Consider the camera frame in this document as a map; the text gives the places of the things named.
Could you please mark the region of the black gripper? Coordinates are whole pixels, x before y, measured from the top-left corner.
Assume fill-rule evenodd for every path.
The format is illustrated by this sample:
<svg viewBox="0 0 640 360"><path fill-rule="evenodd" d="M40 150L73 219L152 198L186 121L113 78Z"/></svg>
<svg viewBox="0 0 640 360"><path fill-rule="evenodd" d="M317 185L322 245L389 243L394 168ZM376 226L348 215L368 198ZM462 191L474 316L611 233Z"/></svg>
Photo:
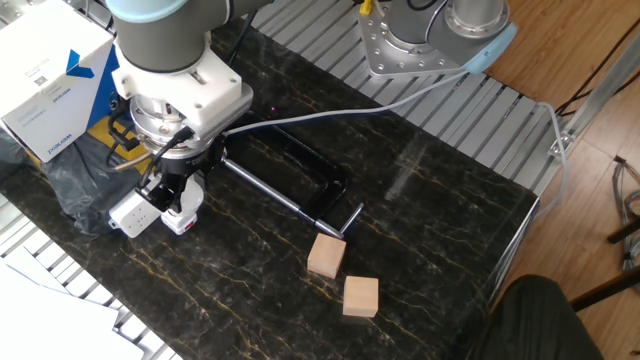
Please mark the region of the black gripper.
<svg viewBox="0 0 640 360"><path fill-rule="evenodd" d="M208 175L212 165L210 150L184 159L162 158L158 165L159 173L152 175L145 185L137 185L135 191L159 211L171 207L175 213L181 213L181 196L186 189L187 177L196 172Z"/></svg>

